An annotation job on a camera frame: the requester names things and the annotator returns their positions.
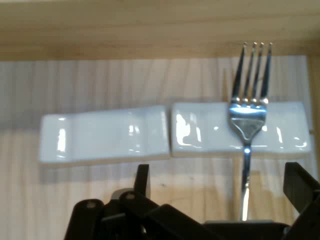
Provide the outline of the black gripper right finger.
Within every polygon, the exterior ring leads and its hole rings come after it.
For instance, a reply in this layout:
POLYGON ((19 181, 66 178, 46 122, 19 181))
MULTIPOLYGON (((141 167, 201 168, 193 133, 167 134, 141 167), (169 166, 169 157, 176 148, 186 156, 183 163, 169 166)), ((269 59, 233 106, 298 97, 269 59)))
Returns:
POLYGON ((318 240, 320 238, 320 183, 299 163, 287 162, 283 192, 299 213, 286 230, 284 240, 318 240))

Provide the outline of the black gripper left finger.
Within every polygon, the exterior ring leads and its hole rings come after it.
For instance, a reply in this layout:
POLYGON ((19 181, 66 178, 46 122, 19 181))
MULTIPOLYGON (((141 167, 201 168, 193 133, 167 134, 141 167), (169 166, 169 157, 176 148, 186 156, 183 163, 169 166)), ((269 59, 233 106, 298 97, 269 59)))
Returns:
POLYGON ((148 198, 149 165, 137 167, 133 188, 107 204, 99 199, 78 202, 72 211, 66 240, 206 240, 203 225, 171 205, 148 198))

